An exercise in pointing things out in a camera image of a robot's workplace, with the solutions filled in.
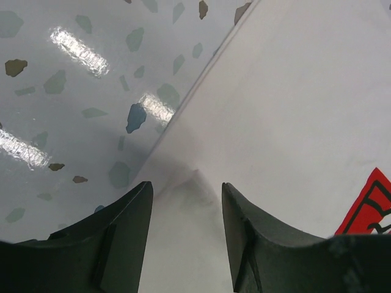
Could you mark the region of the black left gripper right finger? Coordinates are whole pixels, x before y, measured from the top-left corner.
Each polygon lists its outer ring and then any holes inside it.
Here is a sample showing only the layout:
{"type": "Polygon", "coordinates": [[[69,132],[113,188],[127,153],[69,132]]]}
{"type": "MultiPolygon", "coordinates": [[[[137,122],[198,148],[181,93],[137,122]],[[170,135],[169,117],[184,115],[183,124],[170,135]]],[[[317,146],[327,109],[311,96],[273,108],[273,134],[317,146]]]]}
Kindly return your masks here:
{"type": "Polygon", "coordinates": [[[323,239],[300,231],[222,185],[234,292],[390,292],[390,236],[323,239]]]}

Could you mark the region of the white t-shirt red print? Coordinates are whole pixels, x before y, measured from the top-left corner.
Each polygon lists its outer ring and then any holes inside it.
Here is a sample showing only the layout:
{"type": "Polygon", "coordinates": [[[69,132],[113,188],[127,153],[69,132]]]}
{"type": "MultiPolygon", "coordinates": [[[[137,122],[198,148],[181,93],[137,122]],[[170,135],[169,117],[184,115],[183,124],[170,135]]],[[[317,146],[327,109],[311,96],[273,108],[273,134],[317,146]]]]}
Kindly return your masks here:
{"type": "Polygon", "coordinates": [[[138,178],[141,292],[234,292],[224,183],[323,239],[390,236],[390,2],[257,3],[138,178]]]}

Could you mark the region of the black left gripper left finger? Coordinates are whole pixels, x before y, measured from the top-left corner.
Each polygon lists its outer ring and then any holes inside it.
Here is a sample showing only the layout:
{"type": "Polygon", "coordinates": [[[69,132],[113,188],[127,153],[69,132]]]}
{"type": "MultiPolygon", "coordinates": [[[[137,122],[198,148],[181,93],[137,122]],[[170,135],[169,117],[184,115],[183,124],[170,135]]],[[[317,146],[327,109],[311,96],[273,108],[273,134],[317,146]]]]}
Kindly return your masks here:
{"type": "Polygon", "coordinates": [[[144,181],[47,240],[1,242],[1,292],[137,292],[152,204],[144,181]]]}

